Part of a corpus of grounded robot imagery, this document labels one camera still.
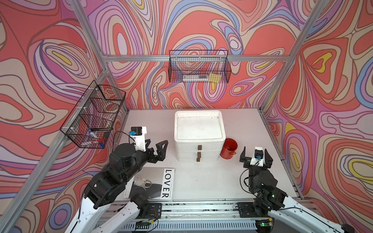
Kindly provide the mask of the white three-drawer cabinet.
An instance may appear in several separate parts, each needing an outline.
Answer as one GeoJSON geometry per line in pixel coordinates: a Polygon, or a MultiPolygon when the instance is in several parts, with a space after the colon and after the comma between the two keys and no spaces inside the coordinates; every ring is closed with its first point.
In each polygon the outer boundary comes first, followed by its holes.
{"type": "Polygon", "coordinates": [[[174,116],[174,141],[179,162],[216,162],[226,140],[219,110],[177,111],[174,116]]]}

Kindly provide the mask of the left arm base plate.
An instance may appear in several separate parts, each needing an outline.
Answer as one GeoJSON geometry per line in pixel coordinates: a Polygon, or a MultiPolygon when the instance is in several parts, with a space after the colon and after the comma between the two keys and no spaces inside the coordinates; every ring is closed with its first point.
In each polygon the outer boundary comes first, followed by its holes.
{"type": "Polygon", "coordinates": [[[141,210],[137,219],[153,219],[161,218],[162,204],[161,203],[150,203],[146,204],[141,210]]]}

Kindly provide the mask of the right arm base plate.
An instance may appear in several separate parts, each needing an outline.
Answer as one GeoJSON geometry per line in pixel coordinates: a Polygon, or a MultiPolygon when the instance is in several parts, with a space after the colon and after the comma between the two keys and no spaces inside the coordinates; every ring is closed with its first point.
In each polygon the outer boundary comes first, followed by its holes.
{"type": "Polygon", "coordinates": [[[240,202],[237,203],[236,209],[238,210],[241,218],[251,217],[268,217],[268,212],[277,211],[283,205],[267,204],[260,202],[240,202]]]}

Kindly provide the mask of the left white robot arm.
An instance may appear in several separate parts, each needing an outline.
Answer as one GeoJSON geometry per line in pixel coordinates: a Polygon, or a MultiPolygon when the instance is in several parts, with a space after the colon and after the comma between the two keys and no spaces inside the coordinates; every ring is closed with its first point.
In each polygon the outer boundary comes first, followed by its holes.
{"type": "Polygon", "coordinates": [[[150,140],[144,141],[145,147],[136,148],[136,143],[118,145],[109,155],[109,163],[96,174],[83,191],[81,206],[69,226],[67,233],[117,233],[124,225],[138,217],[158,223],[161,210],[155,210],[148,199],[136,194],[117,213],[96,228],[97,222],[105,211],[122,193],[129,181],[139,173],[145,164],[163,161],[169,142],[164,140],[150,148],[150,140]]]}

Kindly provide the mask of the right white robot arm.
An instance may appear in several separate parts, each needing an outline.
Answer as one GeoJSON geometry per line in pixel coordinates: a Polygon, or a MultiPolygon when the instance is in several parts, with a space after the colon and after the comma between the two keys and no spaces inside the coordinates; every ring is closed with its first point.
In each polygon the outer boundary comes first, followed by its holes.
{"type": "Polygon", "coordinates": [[[255,147],[251,157],[244,148],[240,154],[247,177],[240,186],[254,195],[254,201],[238,203],[241,215],[277,219],[300,233],[354,233],[353,226],[338,224],[312,212],[277,187],[278,180],[270,172],[273,159],[266,149],[255,147]]]}

